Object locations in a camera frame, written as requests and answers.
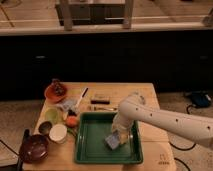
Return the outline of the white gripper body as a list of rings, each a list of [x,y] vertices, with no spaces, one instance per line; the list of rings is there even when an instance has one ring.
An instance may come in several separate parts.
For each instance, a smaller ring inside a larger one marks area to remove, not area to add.
[[[118,132],[119,141],[121,144],[125,144],[129,139],[129,132],[132,128],[132,120],[127,119],[121,114],[117,113],[113,118],[111,131]]]

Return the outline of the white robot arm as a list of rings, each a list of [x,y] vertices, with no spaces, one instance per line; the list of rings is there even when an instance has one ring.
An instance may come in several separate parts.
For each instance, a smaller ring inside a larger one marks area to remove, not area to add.
[[[145,122],[213,150],[213,118],[149,107],[140,94],[132,93],[118,104],[112,131],[127,132],[134,121]]]

